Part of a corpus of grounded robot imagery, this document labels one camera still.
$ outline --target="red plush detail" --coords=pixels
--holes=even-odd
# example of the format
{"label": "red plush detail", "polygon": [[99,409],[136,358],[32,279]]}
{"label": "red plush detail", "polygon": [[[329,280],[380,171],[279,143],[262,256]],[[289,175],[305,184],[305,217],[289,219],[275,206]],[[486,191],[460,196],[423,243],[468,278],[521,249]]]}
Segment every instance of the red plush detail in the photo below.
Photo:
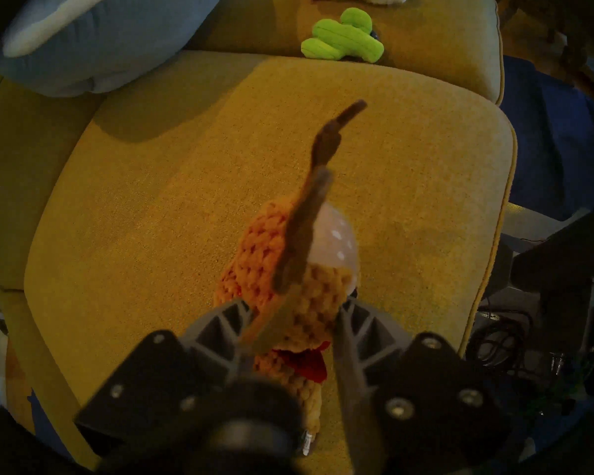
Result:
{"label": "red plush detail", "polygon": [[328,378],[328,371],[325,368],[324,357],[321,352],[330,347],[329,341],[324,341],[316,349],[306,349],[302,352],[290,352],[276,350],[282,361],[306,379],[315,383],[323,383]]}

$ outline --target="yellow seat cushion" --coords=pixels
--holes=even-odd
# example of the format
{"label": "yellow seat cushion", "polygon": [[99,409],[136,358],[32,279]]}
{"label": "yellow seat cushion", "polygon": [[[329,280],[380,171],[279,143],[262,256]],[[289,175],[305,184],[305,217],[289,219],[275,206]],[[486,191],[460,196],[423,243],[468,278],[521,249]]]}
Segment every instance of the yellow seat cushion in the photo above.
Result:
{"label": "yellow seat cushion", "polygon": [[24,289],[46,201],[103,98],[48,98],[0,78],[0,286]]}
{"label": "yellow seat cushion", "polygon": [[447,81],[500,104],[502,38],[495,0],[407,0],[377,6],[342,0],[221,0],[188,47],[303,57],[301,42],[322,18],[356,6],[385,46],[380,65]]}
{"label": "yellow seat cushion", "polygon": [[74,460],[94,469],[99,457],[73,424],[80,405],[35,325],[24,292],[0,289],[0,304],[9,329],[9,346],[46,416]]}
{"label": "yellow seat cushion", "polygon": [[[147,333],[182,334],[246,224],[293,192],[322,124],[363,98],[330,167],[362,300],[459,347],[492,266],[516,156],[482,97],[359,63],[182,52],[111,93],[67,161],[25,275],[31,312],[80,404]],[[335,385],[306,459],[347,473]]]}

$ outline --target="brown stick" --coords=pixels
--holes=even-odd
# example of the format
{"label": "brown stick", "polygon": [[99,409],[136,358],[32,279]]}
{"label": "brown stick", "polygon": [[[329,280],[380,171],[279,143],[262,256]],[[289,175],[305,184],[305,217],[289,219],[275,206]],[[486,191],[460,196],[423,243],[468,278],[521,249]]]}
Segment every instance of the brown stick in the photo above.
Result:
{"label": "brown stick", "polygon": [[336,153],[341,144],[341,134],[339,131],[348,125],[349,121],[354,119],[367,107],[365,100],[357,100],[346,110],[341,112],[336,119],[332,119],[319,130],[312,143],[310,154],[311,173],[318,166],[326,166]]}
{"label": "brown stick", "polygon": [[286,223],[286,245],[273,272],[275,297],[268,304],[265,313],[253,320],[242,333],[240,346],[245,352],[268,352],[282,341],[284,331],[292,323],[306,271],[306,259],[314,237],[313,225],[332,185],[332,172],[325,166],[341,143],[339,131],[365,107],[367,103],[363,100],[354,102],[335,119],[326,123],[315,136],[310,173]]}

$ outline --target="green cactus plush toy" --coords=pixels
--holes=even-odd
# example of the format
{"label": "green cactus plush toy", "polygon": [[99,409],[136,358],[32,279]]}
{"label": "green cactus plush toy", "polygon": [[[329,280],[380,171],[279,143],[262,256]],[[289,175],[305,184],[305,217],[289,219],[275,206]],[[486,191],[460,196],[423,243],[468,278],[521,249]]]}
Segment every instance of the green cactus plush toy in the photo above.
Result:
{"label": "green cactus plush toy", "polygon": [[372,32],[372,18],[358,8],[344,11],[341,23],[330,18],[319,20],[312,27],[312,35],[301,43],[301,52],[309,59],[338,61],[352,56],[375,63],[385,50]]}

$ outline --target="orange crochet yarn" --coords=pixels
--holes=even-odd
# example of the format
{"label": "orange crochet yarn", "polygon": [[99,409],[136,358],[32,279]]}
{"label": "orange crochet yarn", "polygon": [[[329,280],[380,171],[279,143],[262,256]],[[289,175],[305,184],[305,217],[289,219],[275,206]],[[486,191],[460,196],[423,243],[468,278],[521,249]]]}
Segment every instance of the orange crochet yarn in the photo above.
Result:
{"label": "orange crochet yarn", "polygon": [[253,370],[285,387],[297,399],[308,432],[312,435],[319,432],[321,428],[319,422],[319,416],[321,415],[320,383],[297,374],[292,368],[284,364],[282,358],[275,351],[257,356]]}
{"label": "orange crochet yarn", "polygon": [[[272,273],[284,249],[286,221],[293,200],[279,198],[265,204],[245,230],[236,256],[222,273],[214,294],[214,305],[241,296],[254,314],[264,314],[272,299]],[[303,276],[301,296],[293,312],[293,326],[275,349],[302,352],[332,340],[339,307],[347,299],[346,287],[352,272],[309,263]]]}

